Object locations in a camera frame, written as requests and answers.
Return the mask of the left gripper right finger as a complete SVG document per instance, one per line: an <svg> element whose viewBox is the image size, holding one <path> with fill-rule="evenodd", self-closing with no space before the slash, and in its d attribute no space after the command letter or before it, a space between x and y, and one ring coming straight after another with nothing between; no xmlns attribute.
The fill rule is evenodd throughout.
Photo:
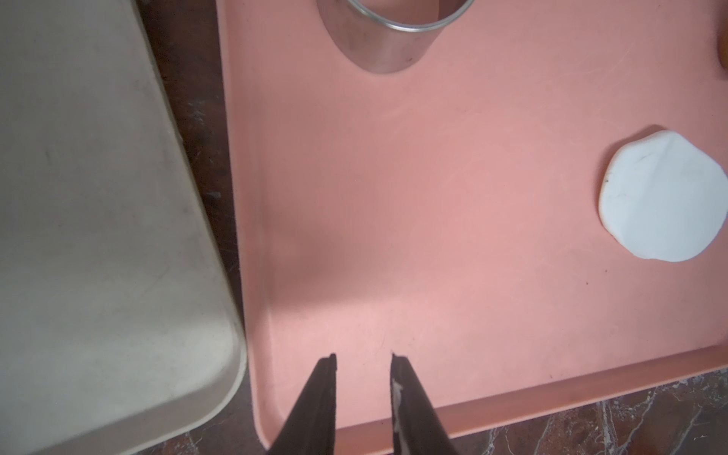
<svg viewBox="0 0 728 455"><path fill-rule="evenodd" d="M405 356L392 355L390 390L394 454L457 454Z"/></svg>

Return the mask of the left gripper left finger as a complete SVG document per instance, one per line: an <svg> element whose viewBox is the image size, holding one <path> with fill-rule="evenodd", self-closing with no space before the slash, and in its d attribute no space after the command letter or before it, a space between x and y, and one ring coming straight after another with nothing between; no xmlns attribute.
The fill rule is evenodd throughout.
<svg viewBox="0 0 728 455"><path fill-rule="evenodd" d="M336 409L337 356L331 354L317 362L267 454L333 454Z"/></svg>

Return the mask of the white dough piece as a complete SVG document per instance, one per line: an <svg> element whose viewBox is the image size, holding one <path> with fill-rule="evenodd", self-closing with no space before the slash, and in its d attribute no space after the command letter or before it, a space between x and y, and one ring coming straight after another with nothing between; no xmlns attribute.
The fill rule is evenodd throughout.
<svg viewBox="0 0 728 455"><path fill-rule="evenodd" d="M727 174L682 135L663 130L620 147L598 197L603 227L632 255L680 263L706 250L727 216Z"/></svg>

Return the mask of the metal ring cutter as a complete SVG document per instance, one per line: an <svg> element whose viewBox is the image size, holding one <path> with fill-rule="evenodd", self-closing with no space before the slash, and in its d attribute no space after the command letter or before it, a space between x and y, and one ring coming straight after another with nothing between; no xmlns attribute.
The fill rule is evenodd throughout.
<svg viewBox="0 0 728 455"><path fill-rule="evenodd" d="M472 4L472 0L318 0L317 7L344 56L366 71L390 74L416 64Z"/></svg>

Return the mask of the wooden dough roller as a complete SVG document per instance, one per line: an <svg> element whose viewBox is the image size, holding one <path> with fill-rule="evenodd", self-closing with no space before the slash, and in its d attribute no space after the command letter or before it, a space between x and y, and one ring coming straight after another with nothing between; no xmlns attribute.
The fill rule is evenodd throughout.
<svg viewBox="0 0 728 455"><path fill-rule="evenodd" d="M727 11L720 16L717 26L717 53L720 66L724 70L728 70L728 31L727 31Z"/></svg>

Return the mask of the pink rectangular tray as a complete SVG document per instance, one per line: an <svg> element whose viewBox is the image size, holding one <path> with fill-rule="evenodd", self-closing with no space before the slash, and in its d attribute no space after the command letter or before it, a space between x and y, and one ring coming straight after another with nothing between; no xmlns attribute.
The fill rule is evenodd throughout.
<svg viewBox="0 0 728 455"><path fill-rule="evenodd" d="M411 360L452 436L727 364L727 236L677 264L602 227L613 150L727 160L723 1L477 1L394 75L312 1L217 5L253 415L337 356L337 452L392 447Z"/></svg>

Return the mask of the beige rectangular tray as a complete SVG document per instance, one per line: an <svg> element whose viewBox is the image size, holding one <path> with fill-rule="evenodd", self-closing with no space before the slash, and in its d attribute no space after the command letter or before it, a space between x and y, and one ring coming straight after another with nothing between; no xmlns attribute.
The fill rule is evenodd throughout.
<svg viewBox="0 0 728 455"><path fill-rule="evenodd" d="M246 345L132 1L1 5L1 450L131 454Z"/></svg>

